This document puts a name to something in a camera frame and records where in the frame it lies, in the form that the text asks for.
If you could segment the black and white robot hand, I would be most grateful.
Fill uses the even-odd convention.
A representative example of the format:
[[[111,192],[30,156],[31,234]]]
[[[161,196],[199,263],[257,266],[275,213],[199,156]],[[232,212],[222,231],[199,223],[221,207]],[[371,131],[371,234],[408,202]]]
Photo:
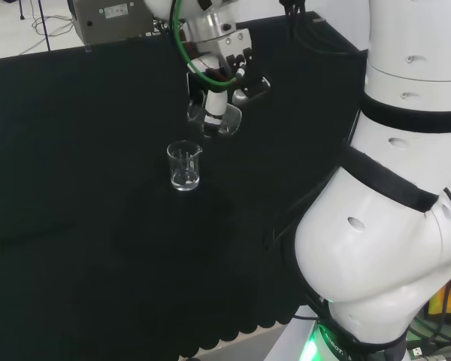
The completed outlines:
[[[241,108],[271,88],[253,53],[248,29],[191,43],[196,56],[187,65],[189,125],[204,137],[230,137],[242,121]]]

